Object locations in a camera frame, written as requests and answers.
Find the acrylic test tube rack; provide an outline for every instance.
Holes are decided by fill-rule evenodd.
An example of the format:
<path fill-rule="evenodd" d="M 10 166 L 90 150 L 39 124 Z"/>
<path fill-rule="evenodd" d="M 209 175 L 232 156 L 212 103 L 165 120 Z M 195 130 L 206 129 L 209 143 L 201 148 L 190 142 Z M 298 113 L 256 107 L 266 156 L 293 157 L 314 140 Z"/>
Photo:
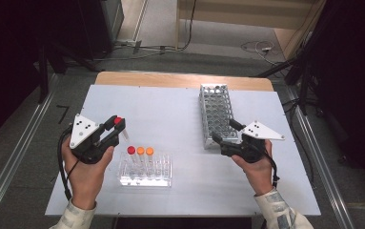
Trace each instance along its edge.
<path fill-rule="evenodd" d="M 118 178 L 123 186 L 171 187 L 172 157 L 165 153 L 122 152 Z"/>

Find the red cap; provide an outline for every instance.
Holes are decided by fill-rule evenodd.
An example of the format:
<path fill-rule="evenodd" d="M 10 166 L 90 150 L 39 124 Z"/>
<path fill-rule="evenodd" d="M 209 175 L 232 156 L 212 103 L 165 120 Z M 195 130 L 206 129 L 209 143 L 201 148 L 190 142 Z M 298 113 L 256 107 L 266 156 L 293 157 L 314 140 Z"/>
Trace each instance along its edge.
<path fill-rule="evenodd" d="M 114 125 L 116 125 L 117 123 L 119 123 L 122 120 L 121 116 L 118 116 L 117 118 L 114 119 Z"/>
<path fill-rule="evenodd" d="M 129 146 L 128 147 L 128 154 L 129 155 L 133 155 L 135 153 L 135 148 L 134 148 L 134 146 Z"/>

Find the table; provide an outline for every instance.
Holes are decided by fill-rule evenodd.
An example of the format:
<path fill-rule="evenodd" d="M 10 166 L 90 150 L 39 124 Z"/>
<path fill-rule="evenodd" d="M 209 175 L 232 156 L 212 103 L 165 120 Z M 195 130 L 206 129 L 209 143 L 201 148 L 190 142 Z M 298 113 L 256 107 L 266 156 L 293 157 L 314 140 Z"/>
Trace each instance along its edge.
<path fill-rule="evenodd" d="M 90 87 L 82 115 L 101 122 L 112 113 L 126 114 L 131 142 L 121 141 L 116 152 L 130 144 L 151 144 L 172 153 L 171 188 L 121 186 L 116 177 L 120 154 L 114 154 L 97 198 L 96 214 L 248 217 L 260 213 L 242 170 L 219 150 L 203 149 L 198 103 L 201 83 L 228 84 L 235 118 L 246 117 L 249 122 L 259 117 L 286 137 L 285 141 L 274 142 L 274 158 L 282 177 L 279 191 L 301 213 L 320 215 L 280 101 L 268 79 L 174 73 L 100 73 Z M 57 179 L 46 215 L 61 215 L 66 204 Z"/>
<path fill-rule="evenodd" d="M 193 1 L 177 0 L 176 48 L 179 19 L 191 19 Z M 324 5 L 325 0 L 205 0 L 196 2 L 193 20 L 274 28 L 279 45 L 289 59 L 313 30 Z"/>

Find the orange cap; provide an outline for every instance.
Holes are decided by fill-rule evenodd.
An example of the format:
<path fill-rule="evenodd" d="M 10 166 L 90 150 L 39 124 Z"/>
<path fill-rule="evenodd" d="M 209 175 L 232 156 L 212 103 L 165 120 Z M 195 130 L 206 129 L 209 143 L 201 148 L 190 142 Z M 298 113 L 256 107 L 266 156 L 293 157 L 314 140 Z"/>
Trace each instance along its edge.
<path fill-rule="evenodd" d="M 147 150 L 146 150 L 146 154 L 147 154 L 148 156 L 151 156 L 153 153 L 154 153 L 154 149 L 153 149 L 152 147 L 147 148 Z"/>
<path fill-rule="evenodd" d="M 144 148 L 143 147 L 137 147 L 137 153 L 139 155 L 144 155 Z"/>

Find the white sleeve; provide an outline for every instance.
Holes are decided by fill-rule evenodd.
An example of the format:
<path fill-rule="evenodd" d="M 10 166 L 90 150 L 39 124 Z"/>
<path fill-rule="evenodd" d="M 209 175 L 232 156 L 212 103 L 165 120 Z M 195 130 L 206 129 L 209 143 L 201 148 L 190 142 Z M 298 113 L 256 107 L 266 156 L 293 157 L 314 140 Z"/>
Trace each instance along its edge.
<path fill-rule="evenodd" d="M 75 207 L 70 199 L 60 221 L 58 221 L 58 223 L 50 229 L 89 229 L 95 210 L 96 203 L 94 209 L 82 210 Z"/>
<path fill-rule="evenodd" d="M 267 221 L 268 229 L 313 228 L 303 215 L 289 207 L 275 189 L 263 196 L 254 198 Z"/>

